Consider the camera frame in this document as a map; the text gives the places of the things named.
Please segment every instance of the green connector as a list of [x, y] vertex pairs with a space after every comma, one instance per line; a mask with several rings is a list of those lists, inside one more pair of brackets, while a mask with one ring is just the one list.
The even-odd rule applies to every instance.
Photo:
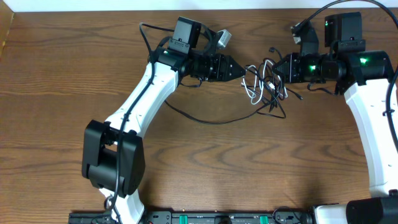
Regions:
[[261, 216], [260, 217], [260, 224], [268, 224], [268, 217], [267, 216]]
[[188, 224], [188, 216], [180, 215], [180, 224]]

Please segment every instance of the black bracket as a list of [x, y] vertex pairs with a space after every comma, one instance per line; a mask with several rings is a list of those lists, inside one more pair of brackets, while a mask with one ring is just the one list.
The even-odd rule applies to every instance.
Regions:
[[[85, 130], [81, 174], [96, 188], [114, 190], [116, 181], [116, 152], [107, 149], [118, 139], [119, 130], [110, 123], [92, 120]], [[120, 197], [132, 195], [144, 176], [145, 159], [142, 138], [135, 131], [123, 133], [121, 148]]]
[[296, 44], [300, 44], [300, 55], [317, 54], [319, 50], [319, 40], [311, 22], [308, 21], [298, 34], [294, 34], [294, 28], [295, 27], [292, 27], [293, 38]]
[[346, 216], [347, 222], [352, 224], [397, 223], [397, 190], [390, 190], [388, 197], [369, 198], [348, 202]]

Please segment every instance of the black cable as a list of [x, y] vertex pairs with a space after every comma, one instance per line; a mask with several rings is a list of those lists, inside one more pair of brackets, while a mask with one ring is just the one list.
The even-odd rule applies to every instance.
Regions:
[[294, 91], [291, 90], [290, 88], [287, 88], [287, 87], [286, 87], [286, 90], [287, 90], [287, 91], [290, 91], [291, 93], [293, 93], [295, 96], [297, 96], [298, 99], [303, 100], [303, 97], [302, 97], [300, 94], [294, 92]]
[[163, 47], [163, 45], [165, 45], [165, 44], [170, 40], [170, 38], [172, 38], [172, 37], [171, 37], [171, 36], [164, 37], [164, 38], [159, 42], [159, 44], [157, 45], [157, 47]]
[[284, 59], [284, 58], [282, 57], [282, 54], [280, 53], [280, 51], [279, 51], [278, 49], [276, 49], [275, 47], [270, 47], [268, 51], [271, 52], [271, 53], [274, 53], [274, 52], [276, 51], [276, 52], [278, 53], [278, 55], [279, 55], [279, 58], [280, 58], [281, 60]]
[[203, 83], [203, 80], [201, 78], [198, 78], [199, 80], [199, 84], [194, 84], [194, 85], [185, 85], [182, 82], [180, 82], [181, 86], [185, 86], [185, 87], [189, 87], [189, 88], [199, 88], [201, 86], [201, 84]]
[[310, 91], [318, 91], [318, 90], [320, 90], [320, 91], [324, 91], [325, 93], [327, 93], [327, 94], [331, 94], [331, 95], [335, 95], [336, 96], [336, 93], [332, 93], [331, 91], [329, 91], [329, 90], [327, 90], [326, 88], [316, 88], [316, 89], [311, 89], [311, 86], [313, 85], [313, 84], [315, 84], [314, 82], [310, 82], [308, 85], [307, 85], [307, 89], [308, 90], [310, 90]]
[[278, 210], [281, 210], [281, 209], [288, 209], [290, 212], [293, 213], [294, 217], [298, 220], [297, 223], [293, 223], [293, 224], [300, 224], [300, 223], [301, 223], [300, 218], [296, 215], [296, 213], [295, 213], [290, 207], [288, 207], [288, 206], [281, 206], [281, 207], [275, 209], [274, 212], [272, 212], [272, 219], [275, 221], [275, 224], [281, 224], [281, 223], [280, 223], [279, 221], [277, 221], [277, 219], [276, 219], [276, 213], [278, 212]]
[[[315, 16], [317, 16], [319, 13], [321, 13], [322, 11], [327, 9], [328, 7], [333, 6], [335, 4], [342, 3], [342, 2], [348, 2], [348, 1], [364, 1], [364, 2], [369, 2], [369, 3], [372, 3], [372, 4], [375, 4], [375, 5], [379, 6], [384, 12], [386, 12], [391, 17], [391, 19], [394, 21], [394, 24], [396, 25], [396, 27], [398, 29], [398, 20], [397, 20], [396, 16], [394, 15], [394, 13], [392, 13], [391, 10], [388, 9], [385, 5], [383, 5], [383, 4], [381, 4], [381, 3], [377, 2], [377, 1], [374, 1], [374, 0], [337, 0], [337, 1], [334, 1], [334, 2], [331, 2], [331, 3], [327, 4], [326, 6], [323, 6], [322, 8], [317, 10], [314, 14], [312, 14], [310, 17], [304, 19], [299, 25], [297, 25], [294, 28], [294, 34], [295, 35], [298, 34], [300, 32], [301, 28], [308, 21], [313, 19]], [[392, 80], [391, 80], [391, 82], [390, 82], [390, 84], [388, 86], [388, 89], [387, 89], [386, 111], [383, 112], [383, 115], [387, 116], [387, 120], [388, 120], [388, 123], [389, 123], [392, 140], [393, 140], [393, 142], [395, 144], [395, 147], [397, 149], [397, 152], [398, 152], [398, 137], [397, 137], [397, 133], [395, 131], [394, 122], [392, 121], [392, 115], [391, 115], [393, 113], [393, 111], [391, 110], [391, 95], [392, 95], [392, 89], [393, 89], [393, 87], [394, 87], [394, 85], [395, 85], [395, 83], [397, 81], [397, 78], [398, 78], [398, 66], [396, 68], [395, 75], [393, 76], [393, 78], [392, 78]]]
[[200, 34], [203, 35], [206, 39], [208, 39], [208, 42], [203, 50], [193, 50], [193, 49], [191, 49], [191, 50], [193, 52], [195, 52], [196, 54], [203, 55], [210, 50], [211, 43], [213, 41], [213, 36], [211, 35], [210, 30], [206, 25], [204, 25], [204, 24], [201, 24], [201, 25], [205, 28], [205, 34], [207, 34], [207, 36], [204, 33], [200, 33]]
[[200, 120], [200, 119], [195, 118], [195, 117], [189, 115], [188, 113], [186, 113], [186, 112], [184, 112], [184, 111], [182, 111], [182, 110], [180, 110], [180, 109], [177, 109], [177, 108], [175, 108], [174, 106], [170, 105], [170, 103], [167, 102], [167, 100], [165, 100], [164, 102], [166, 103], [167, 106], [169, 106], [170, 108], [172, 108], [172, 109], [175, 110], [176, 112], [178, 112], [178, 113], [184, 115], [186, 118], [188, 118], [188, 119], [190, 119], [190, 120], [192, 120], [192, 121], [196, 121], [197, 123], [201, 123], [201, 124], [213, 124], [213, 125], [229, 124], [229, 123], [232, 123], [232, 122], [235, 122], [235, 121], [241, 121], [241, 120], [243, 120], [243, 119], [250, 118], [251, 116], [255, 115], [259, 110], [262, 109], [262, 108], [259, 108], [259, 109], [257, 109], [255, 112], [253, 112], [253, 113], [251, 113], [251, 114], [249, 114], [249, 115], [247, 115], [247, 116], [244, 116], [244, 117], [242, 117], [242, 118], [233, 119], [233, 120], [230, 120], [230, 121], [220, 121], [220, 122], [218, 122], [218, 121], [204, 121], [204, 120]]
[[388, 120], [388, 124], [390, 127], [390, 132], [391, 132], [391, 136], [392, 136], [392, 140], [396, 146], [397, 152], [398, 152], [398, 138], [397, 138], [397, 133], [396, 130], [394, 128], [394, 122], [392, 121], [392, 113], [394, 112], [394, 110], [391, 109], [391, 94], [392, 94], [392, 89], [395, 85], [395, 82], [397, 80], [398, 77], [398, 66], [396, 68], [396, 74], [394, 75], [394, 78], [392, 78], [392, 81], [390, 82], [390, 85], [388, 86], [387, 89], [387, 96], [386, 96], [386, 111], [384, 112], [384, 114], [387, 115], [387, 120]]
[[116, 213], [116, 219], [118, 220], [118, 222], [119, 222], [120, 224], [123, 224], [118, 209], [115, 207], [113, 210], [114, 210], [114, 212]]

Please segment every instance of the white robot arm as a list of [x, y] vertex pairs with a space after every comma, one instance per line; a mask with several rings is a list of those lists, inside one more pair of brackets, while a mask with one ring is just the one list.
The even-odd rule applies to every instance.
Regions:
[[[344, 97], [354, 114], [365, 151], [369, 171], [369, 191], [372, 198], [388, 197], [390, 190], [398, 189], [398, 153], [389, 132], [386, 110], [387, 79], [368, 80], [366, 85], [355, 83]], [[391, 96], [392, 109], [397, 111], [397, 88]], [[392, 116], [398, 124], [398, 116]], [[347, 223], [347, 204], [322, 205], [315, 209], [318, 224]]]
[[[217, 49], [225, 48], [231, 37], [227, 30], [213, 32], [205, 27], [203, 35], [209, 40], [205, 50], [191, 49], [196, 46], [202, 25], [180, 17], [172, 38], [164, 38], [153, 52], [148, 47], [154, 71], [149, 63], [143, 78], [123, 105], [104, 123], [92, 120], [86, 127], [81, 173], [106, 198], [114, 201], [109, 210], [115, 220], [136, 224], [141, 219], [144, 206], [137, 188], [145, 169], [142, 139], [161, 104], [175, 91], [181, 79], [190, 74], [200, 80], [227, 82], [244, 75], [244, 69], [231, 56], [216, 54]], [[166, 41], [169, 47], [164, 49]], [[117, 152], [105, 147], [112, 144], [118, 144]]]
[[[145, 87], [152, 73], [152, 66], [149, 63], [145, 70], [144, 76], [139, 82], [138, 86], [131, 93], [129, 98], [123, 105], [110, 117], [106, 122], [110, 122], [110, 126], [114, 129], [119, 129], [123, 120], [125, 111], [131, 106], [138, 94]], [[134, 130], [137, 136], [144, 138], [145, 132], [149, 123], [154, 118], [156, 112], [166, 100], [166, 98], [175, 91], [178, 86], [178, 72], [171, 69], [170, 66], [156, 62], [155, 63], [155, 78], [152, 85], [143, 94], [137, 105], [131, 111], [128, 121], [126, 122], [124, 132], [128, 133]], [[101, 188], [99, 191], [108, 198], [113, 196], [114, 192], [106, 188]], [[138, 223], [144, 212], [144, 205], [139, 199], [138, 190], [135, 190], [132, 195], [127, 195], [122, 198], [118, 196], [115, 204], [123, 223]], [[115, 212], [112, 218], [117, 220]]]

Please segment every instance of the black mount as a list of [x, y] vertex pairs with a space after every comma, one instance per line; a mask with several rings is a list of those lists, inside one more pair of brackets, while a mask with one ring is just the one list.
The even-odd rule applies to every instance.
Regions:
[[[116, 152], [107, 149], [119, 137], [117, 129], [109, 127], [109, 122], [92, 120], [86, 127], [83, 145], [81, 174], [96, 188], [114, 190], [116, 181]], [[123, 133], [121, 148], [121, 173], [118, 192], [120, 197], [131, 195], [137, 190], [144, 176], [145, 159], [142, 138], [136, 132]]]
[[398, 221], [398, 191], [390, 190], [389, 197], [350, 201], [346, 208], [350, 224], [393, 224]]

